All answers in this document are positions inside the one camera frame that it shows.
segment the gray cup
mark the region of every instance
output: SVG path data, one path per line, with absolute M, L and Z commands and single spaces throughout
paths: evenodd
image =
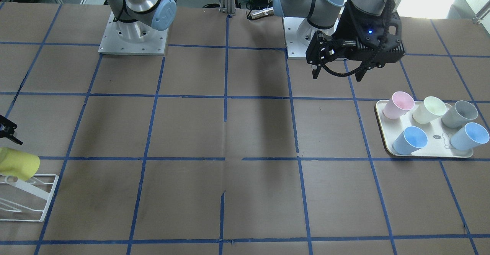
M 467 101 L 457 101 L 441 118 L 449 128 L 458 128 L 478 117 L 476 107 Z

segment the tray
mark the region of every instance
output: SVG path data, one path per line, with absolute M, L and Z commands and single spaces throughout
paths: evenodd
M 460 128 L 448 128 L 443 124 L 440 118 L 435 119 L 428 124 L 419 124 L 413 119 L 413 112 L 420 104 L 422 104 L 422 102 L 416 101 L 413 110 L 395 120 L 389 119 L 383 114 L 383 109 L 387 103 L 388 100 L 379 100 L 376 103 L 375 112 L 376 117 L 378 118 L 378 124 L 381 129 L 381 136 L 385 143 L 385 147 L 391 154 L 396 156 L 453 157 L 458 159 L 467 159 L 473 155 L 473 149 L 457 150 L 449 141 Z M 448 103 L 445 104 L 448 110 L 452 107 Z M 393 142 L 402 133 L 402 131 L 409 126 L 419 127 L 427 134 L 427 146 L 412 152 L 411 154 L 398 154 L 393 149 Z

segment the gray floor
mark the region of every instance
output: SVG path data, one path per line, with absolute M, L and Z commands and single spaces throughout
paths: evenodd
M 480 25 L 403 18 L 409 54 L 358 83 L 311 79 L 277 17 L 179 8 L 165 58 L 100 56 L 108 6 L 0 7 L 0 114 L 24 141 L 2 145 L 60 175 L 45 222 L 0 224 L 0 253 L 490 253 L 489 146 L 396 158 L 373 110 L 469 100 L 488 129 Z

